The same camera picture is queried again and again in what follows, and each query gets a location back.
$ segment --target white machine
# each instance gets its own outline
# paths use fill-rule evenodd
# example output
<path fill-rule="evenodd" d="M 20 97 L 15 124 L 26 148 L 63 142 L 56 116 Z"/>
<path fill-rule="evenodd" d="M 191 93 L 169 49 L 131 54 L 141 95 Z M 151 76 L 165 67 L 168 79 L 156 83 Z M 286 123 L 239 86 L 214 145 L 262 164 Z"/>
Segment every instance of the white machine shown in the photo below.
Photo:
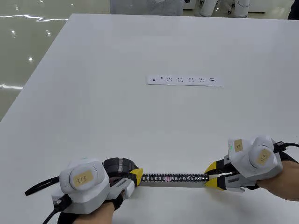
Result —
<path fill-rule="evenodd" d="M 243 192 L 242 187 L 258 188 L 257 180 L 272 178 L 283 170 L 279 152 L 288 143 L 275 143 L 269 136 L 260 136 L 252 141 L 228 140 L 228 155 L 213 162 L 205 173 L 217 175 L 231 173 L 209 180 L 206 186 Z"/>
<path fill-rule="evenodd" d="M 211 16 L 219 0 L 205 0 L 200 10 L 201 16 Z M 250 0 L 221 0 L 221 7 L 233 12 L 234 17 L 246 18 L 248 16 Z"/>
<path fill-rule="evenodd" d="M 242 187 L 257 189 L 257 180 L 279 174 L 283 170 L 281 156 L 284 160 L 296 162 L 283 153 L 288 146 L 299 147 L 299 144 L 275 142 L 269 136 L 259 136 L 252 141 L 229 139 L 228 154 L 222 160 L 213 162 L 204 174 L 143 174 L 142 168 L 138 168 L 126 158 L 111 158 L 103 163 L 97 159 L 81 159 L 72 162 L 59 177 L 43 181 L 25 194 L 33 194 L 59 182 L 60 186 L 52 195 L 54 210 L 45 220 L 45 224 L 57 212 L 90 214 L 106 200 L 112 201 L 115 208 L 118 208 L 139 185 L 197 188 L 207 186 L 244 192 Z M 209 179 L 210 175 L 220 176 Z"/>
<path fill-rule="evenodd" d="M 99 208 L 105 200 L 116 199 L 120 193 L 129 198 L 134 191 L 134 181 L 122 178 L 119 184 L 112 187 L 102 163 L 96 159 L 82 159 L 72 162 L 59 175 L 59 188 L 52 194 L 55 205 L 68 194 L 72 203 L 63 212 L 89 214 Z"/>
<path fill-rule="evenodd" d="M 232 5 L 234 0 L 218 0 L 221 7 L 228 10 L 228 14 L 232 13 Z M 205 0 L 190 0 L 189 3 L 184 4 L 184 9 L 196 9 L 197 5 L 203 5 Z M 273 0 L 250 0 L 249 12 L 252 13 L 266 13 L 274 7 L 275 1 Z"/>

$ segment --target electrical outlet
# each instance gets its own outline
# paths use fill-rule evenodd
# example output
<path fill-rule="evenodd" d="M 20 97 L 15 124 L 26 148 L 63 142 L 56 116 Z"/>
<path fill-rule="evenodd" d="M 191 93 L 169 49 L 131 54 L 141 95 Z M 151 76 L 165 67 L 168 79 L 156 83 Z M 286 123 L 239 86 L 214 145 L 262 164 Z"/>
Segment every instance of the electrical outlet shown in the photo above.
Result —
<path fill-rule="evenodd" d="M 197 76 L 172 76 L 153 75 L 146 77 L 146 84 L 149 85 L 202 85 L 202 86 L 223 86 L 218 78 L 197 77 Z"/>
<path fill-rule="evenodd" d="M 168 77 L 166 78 L 166 82 L 171 83 L 171 82 L 172 82 L 172 77 L 171 77 L 171 76 L 168 76 Z"/>
<path fill-rule="evenodd" d="M 189 83 L 194 83 L 194 78 L 188 78 Z"/>
<path fill-rule="evenodd" d="M 200 83 L 205 83 L 206 82 L 205 78 L 199 78 L 198 80 L 199 80 Z"/>

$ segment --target handwritten label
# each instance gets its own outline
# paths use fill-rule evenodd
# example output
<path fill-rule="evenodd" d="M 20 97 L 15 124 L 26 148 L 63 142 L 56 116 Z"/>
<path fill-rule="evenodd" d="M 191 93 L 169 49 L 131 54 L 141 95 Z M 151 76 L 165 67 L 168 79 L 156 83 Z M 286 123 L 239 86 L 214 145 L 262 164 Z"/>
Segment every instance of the handwritten label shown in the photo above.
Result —
<path fill-rule="evenodd" d="M 264 148 L 258 155 L 256 163 L 264 166 L 266 161 L 269 159 L 270 155 L 271 152 Z"/>
<path fill-rule="evenodd" d="M 92 181 L 92 180 L 93 180 L 93 174 L 92 174 L 91 170 L 87 170 L 87 171 L 73 177 L 73 182 L 74 182 L 75 187 L 79 187 L 83 184 L 86 184 L 86 183 Z"/>
<path fill-rule="evenodd" d="M 238 139 L 234 141 L 235 145 L 235 152 L 240 152 L 243 151 L 243 144 L 242 144 L 242 139 Z"/>

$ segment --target white casing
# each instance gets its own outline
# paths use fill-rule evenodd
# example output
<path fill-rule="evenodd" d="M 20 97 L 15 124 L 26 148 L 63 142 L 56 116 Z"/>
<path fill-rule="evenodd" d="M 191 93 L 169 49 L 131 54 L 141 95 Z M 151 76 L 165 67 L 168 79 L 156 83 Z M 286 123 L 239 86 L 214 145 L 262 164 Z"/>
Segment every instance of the white casing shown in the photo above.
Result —
<path fill-rule="evenodd" d="M 237 18 L 246 18 L 248 16 L 250 0 L 236 0 L 234 16 Z"/>
<path fill-rule="evenodd" d="M 93 180 L 75 187 L 72 177 L 86 170 L 92 171 Z M 81 159 L 71 162 L 68 168 L 60 173 L 59 183 L 58 191 L 68 194 L 74 203 L 85 203 L 98 196 L 109 185 L 109 177 L 102 163 L 97 159 Z"/>
<path fill-rule="evenodd" d="M 217 0 L 205 0 L 200 10 L 200 15 L 210 17 L 213 14 L 216 4 Z"/>
<path fill-rule="evenodd" d="M 279 161 L 273 152 L 273 141 L 269 136 L 257 137 L 253 142 L 242 139 L 242 150 L 239 152 L 235 150 L 235 140 L 238 139 L 228 140 L 228 156 L 231 164 L 245 178 L 267 174 L 279 166 Z M 264 163 L 258 163 L 262 150 L 267 150 L 267 158 Z"/>
<path fill-rule="evenodd" d="M 131 183 L 125 189 L 125 199 L 128 199 L 129 197 L 131 197 L 134 189 L 135 189 L 135 184 L 133 181 L 131 181 Z"/>

